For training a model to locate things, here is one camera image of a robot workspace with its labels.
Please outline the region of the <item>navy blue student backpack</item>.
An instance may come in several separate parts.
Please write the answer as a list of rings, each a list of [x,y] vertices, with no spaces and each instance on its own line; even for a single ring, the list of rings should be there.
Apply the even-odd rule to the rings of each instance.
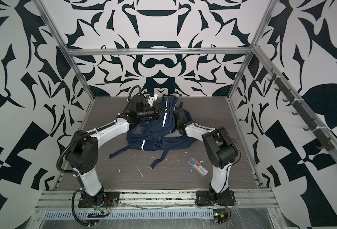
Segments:
[[[155,160],[150,167],[154,169],[157,164],[162,162],[170,150],[179,150],[189,148],[195,141],[195,138],[187,136],[184,131],[178,129],[178,122],[185,121],[191,124],[193,119],[190,113],[182,108],[183,103],[177,105],[178,98],[176,96],[163,97],[160,104],[165,107],[166,113],[154,120],[152,118],[144,118],[138,126],[128,131],[126,140],[128,145],[113,154],[109,158],[113,158],[120,153],[129,149],[142,151],[163,151],[161,157]]]

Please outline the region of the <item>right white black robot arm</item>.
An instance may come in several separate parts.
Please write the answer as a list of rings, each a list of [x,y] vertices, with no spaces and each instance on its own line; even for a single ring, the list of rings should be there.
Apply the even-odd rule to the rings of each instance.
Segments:
[[[224,127],[201,126],[190,121],[182,108],[177,108],[173,114],[180,134],[203,142],[208,159],[213,165],[209,195],[213,202],[224,199],[228,195],[229,173],[232,165],[236,164],[239,148]]]

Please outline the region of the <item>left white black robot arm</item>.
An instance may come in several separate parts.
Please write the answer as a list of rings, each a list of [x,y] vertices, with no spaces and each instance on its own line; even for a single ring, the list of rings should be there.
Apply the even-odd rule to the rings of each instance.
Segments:
[[[103,195],[104,188],[95,169],[99,148],[113,138],[133,130],[142,120],[157,120],[166,116],[168,111],[167,99],[157,102],[154,96],[134,95],[111,123],[87,132],[77,131],[61,153],[57,162],[58,169],[77,177],[82,192],[87,196]]]

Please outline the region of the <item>clear plastic eraser case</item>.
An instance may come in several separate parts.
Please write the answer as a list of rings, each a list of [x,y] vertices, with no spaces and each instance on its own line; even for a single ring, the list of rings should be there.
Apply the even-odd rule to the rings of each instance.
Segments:
[[[188,160],[188,163],[197,171],[199,172],[202,176],[206,176],[208,174],[208,170],[199,162],[197,161],[194,157],[191,157]]]

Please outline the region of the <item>green circuit board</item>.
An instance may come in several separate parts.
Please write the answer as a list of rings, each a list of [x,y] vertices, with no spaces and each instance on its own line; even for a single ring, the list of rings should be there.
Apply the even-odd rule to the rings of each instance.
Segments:
[[[213,219],[216,224],[223,224],[231,218],[231,210],[226,208],[224,210],[213,210]]]

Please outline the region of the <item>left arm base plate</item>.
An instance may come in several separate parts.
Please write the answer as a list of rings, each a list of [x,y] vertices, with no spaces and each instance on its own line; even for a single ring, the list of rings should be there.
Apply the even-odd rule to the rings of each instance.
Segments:
[[[81,193],[79,198],[78,207],[79,208],[110,208],[114,207],[119,203],[120,192],[109,191],[109,192],[99,192],[95,196],[88,195],[85,191]]]

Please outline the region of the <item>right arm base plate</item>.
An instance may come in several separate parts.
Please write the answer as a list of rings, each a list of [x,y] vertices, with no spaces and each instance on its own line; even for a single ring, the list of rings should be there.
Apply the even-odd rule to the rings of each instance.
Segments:
[[[227,189],[220,194],[214,191],[196,191],[195,204],[199,207],[204,206],[234,206],[236,198],[234,192]]]

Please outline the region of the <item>aluminium cage frame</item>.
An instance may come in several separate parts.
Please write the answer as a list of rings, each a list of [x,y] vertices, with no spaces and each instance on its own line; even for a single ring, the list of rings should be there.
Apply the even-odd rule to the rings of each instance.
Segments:
[[[251,42],[248,47],[224,47],[224,48],[170,48],[166,46],[152,46],[150,48],[124,48],[124,49],[76,49],[76,48],[69,48],[63,41],[61,37],[61,32],[57,28],[56,22],[53,21],[53,17],[48,11],[47,6],[45,5],[44,1],[35,1],[36,8],[39,10],[42,19],[47,24],[47,26],[51,29],[52,34],[56,36],[57,44],[61,47],[61,51],[64,53],[68,64],[76,73],[77,79],[82,83],[82,87],[87,90],[87,94],[91,98],[95,98],[95,94],[92,92],[91,87],[87,84],[85,76],[80,71],[79,67],[77,66],[74,57],[77,56],[93,56],[93,55],[104,55],[109,54],[112,56],[120,56],[120,55],[157,55],[161,57],[163,55],[199,55],[199,54],[243,54],[246,56],[245,60],[241,64],[240,70],[236,74],[234,79],[234,83],[232,84],[232,88],[229,91],[227,96],[228,99],[232,99],[235,93],[235,87],[237,87],[240,83],[240,80],[244,77],[245,68],[249,67],[251,58],[256,57],[259,62],[263,65],[268,73],[271,74],[271,69],[277,75],[284,75],[288,82],[292,85],[295,89],[295,86],[292,84],[292,81],[288,79],[287,75],[285,74],[285,68],[277,66],[270,57],[265,53],[264,46],[260,46],[260,35],[265,34],[265,29],[267,26],[270,25],[272,20],[272,14],[275,12],[275,9],[281,4],[281,1],[270,1],[268,6],[266,7],[266,11],[264,16],[261,20],[259,28],[255,33],[255,38]],[[332,159],[337,164],[337,135],[335,130],[331,128],[329,124],[326,123],[326,116],[324,114],[318,113],[315,109],[312,108],[310,102],[308,102],[304,97],[301,96],[309,107],[311,111],[316,116],[316,120],[320,121],[322,125],[326,126],[326,133],[328,136],[331,137],[331,141],[335,146],[335,149],[328,151]]]

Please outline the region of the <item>aluminium front rail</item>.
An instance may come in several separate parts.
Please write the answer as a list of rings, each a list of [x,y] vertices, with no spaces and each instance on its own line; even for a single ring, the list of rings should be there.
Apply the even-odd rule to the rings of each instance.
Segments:
[[[164,209],[164,208],[276,208],[278,202],[271,189],[232,189],[223,198],[212,200],[207,190],[121,190],[108,191],[94,205],[87,197],[72,191],[45,191],[35,209],[92,210],[104,208]]]

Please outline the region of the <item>wall hook rack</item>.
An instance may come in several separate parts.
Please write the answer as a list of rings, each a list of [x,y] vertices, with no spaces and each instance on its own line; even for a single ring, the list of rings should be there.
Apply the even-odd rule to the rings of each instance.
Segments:
[[[316,116],[311,111],[307,102],[295,91],[286,77],[284,75],[277,75],[273,71],[273,68],[271,69],[271,75],[271,78],[268,80],[274,81],[278,86],[275,90],[281,91],[286,97],[283,101],[289,103],[295,109],[295,112],[293,112],[292,115],[300,116],[306,124],[306,127],[304,127],[303,130],[312,131],[316,139],[320,142],[321,145],[316,146],[316,148],[320,150],[325,149],[326,151],[335,149],[331,137],[326,133],[327,127],[316,120]]]

